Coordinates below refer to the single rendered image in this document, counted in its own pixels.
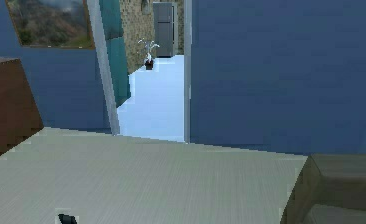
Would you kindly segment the brown wooden cabinet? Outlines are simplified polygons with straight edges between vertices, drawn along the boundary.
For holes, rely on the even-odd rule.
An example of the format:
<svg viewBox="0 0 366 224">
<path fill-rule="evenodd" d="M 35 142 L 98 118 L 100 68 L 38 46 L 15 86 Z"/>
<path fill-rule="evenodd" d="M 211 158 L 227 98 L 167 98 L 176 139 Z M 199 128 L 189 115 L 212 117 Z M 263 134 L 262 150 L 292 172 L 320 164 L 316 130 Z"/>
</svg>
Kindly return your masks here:
<svg viewBox="0 0 366 224">
<path fill-rule="evenodd" d="M 21 60 L 0 57 L 0 156 L 43 128 Z"/>
</svg>

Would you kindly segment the white house plant black pot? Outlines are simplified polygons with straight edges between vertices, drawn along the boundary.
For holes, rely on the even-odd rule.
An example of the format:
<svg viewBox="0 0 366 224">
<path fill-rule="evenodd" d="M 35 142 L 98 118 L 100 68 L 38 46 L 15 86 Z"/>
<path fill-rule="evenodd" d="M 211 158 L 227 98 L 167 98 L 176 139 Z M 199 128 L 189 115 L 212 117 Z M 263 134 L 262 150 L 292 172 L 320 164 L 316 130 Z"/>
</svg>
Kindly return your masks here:
<svg viewBox="0 0 366 224">
<path fill-rule="evenodd" d="M 138 41 L 139 44 L 143 44 L 146 52 L 146 58 L 144 59 L 144 65 L 147 70 L 152 70 L 154 65 L 154 60 L 152 56 L 152 50 L 154 48 L 159 48 L 160 45 L 155 41 L 146 41 L 144 38 Z"/>
</svg>

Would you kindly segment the framed landscape picture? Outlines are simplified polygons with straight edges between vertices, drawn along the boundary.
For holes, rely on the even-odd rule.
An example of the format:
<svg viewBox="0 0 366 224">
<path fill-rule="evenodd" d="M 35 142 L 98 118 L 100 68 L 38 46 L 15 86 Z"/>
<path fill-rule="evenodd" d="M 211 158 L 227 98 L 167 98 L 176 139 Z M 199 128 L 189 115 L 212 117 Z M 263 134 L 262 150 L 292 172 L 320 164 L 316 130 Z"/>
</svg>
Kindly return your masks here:
<svg viewBox="0 0 366 224">
<path fill-rule="evenodd" d="M 94 49 L 87 0 L 5 0 L 22 47 Z"/>
</svg>

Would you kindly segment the olive green sofa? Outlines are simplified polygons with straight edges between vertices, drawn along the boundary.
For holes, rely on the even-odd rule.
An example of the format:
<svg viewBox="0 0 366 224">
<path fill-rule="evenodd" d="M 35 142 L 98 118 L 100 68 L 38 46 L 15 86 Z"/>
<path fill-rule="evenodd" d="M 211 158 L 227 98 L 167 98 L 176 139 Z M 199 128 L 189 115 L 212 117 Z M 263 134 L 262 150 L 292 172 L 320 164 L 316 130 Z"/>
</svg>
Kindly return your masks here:
<svg viewBox="0 0 366 224">
<path fill-rule="evenodd" d="M 366 224 L 366 154 L 313 154 L 280 224 Z"/>
</svg>

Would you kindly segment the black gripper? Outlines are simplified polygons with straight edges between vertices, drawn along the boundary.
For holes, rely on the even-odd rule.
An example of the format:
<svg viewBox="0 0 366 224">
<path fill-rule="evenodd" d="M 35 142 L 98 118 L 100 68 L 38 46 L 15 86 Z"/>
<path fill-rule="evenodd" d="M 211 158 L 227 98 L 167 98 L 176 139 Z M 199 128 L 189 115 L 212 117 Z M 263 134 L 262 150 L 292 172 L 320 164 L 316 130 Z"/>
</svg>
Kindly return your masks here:
<svg viewBox="0 0 366 224">
<path fill-rule="evenodd" d="M 76 218 L 71 215 L 59 214 L 58 218 L 61 224 L 77 224 Z"/>
</svg>

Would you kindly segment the grey fridge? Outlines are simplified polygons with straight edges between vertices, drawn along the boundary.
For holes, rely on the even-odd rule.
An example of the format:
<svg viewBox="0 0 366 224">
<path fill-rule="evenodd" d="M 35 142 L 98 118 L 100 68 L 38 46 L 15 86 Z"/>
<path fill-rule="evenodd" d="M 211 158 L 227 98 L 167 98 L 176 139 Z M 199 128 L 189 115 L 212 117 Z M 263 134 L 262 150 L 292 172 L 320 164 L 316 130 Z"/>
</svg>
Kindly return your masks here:
<svg viewBox="0 0 366 224">
<path fill-rule="evenodd" d="M 154 2 L 156 56 L 170 58 L 178 52 L 178 14 L 176 2 Z"/>
</svg>

